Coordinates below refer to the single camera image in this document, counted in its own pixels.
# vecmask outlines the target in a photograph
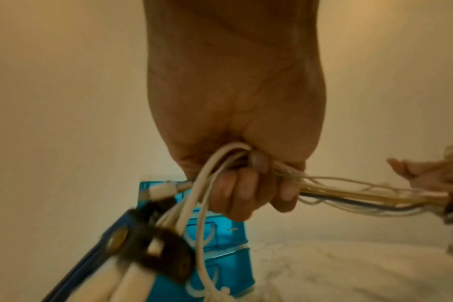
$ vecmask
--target blue wire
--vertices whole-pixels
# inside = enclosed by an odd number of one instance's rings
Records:
[[[368,202],[350,200],[350,199],[346,199],[346,198],[323,196],[323,195],[311,194],[311,193],[301,193],[300,196],[310,197],[310,198],[315,198],[315,199],[322,199],[322,200],[329,200],[329,201],[340,202],[340,203],[353,205],[353,206],[361,206],[361,207],[373,208],[373,209],[391,211],[391,212],[408,212],[411,210],[415,210],[415,209],[424,207],[424,204],[415,204],[415,205],[408,205],[408,206],[402,206],[402,207],[394,207],[394,206],[373,204],[373,203],[368,203]]]

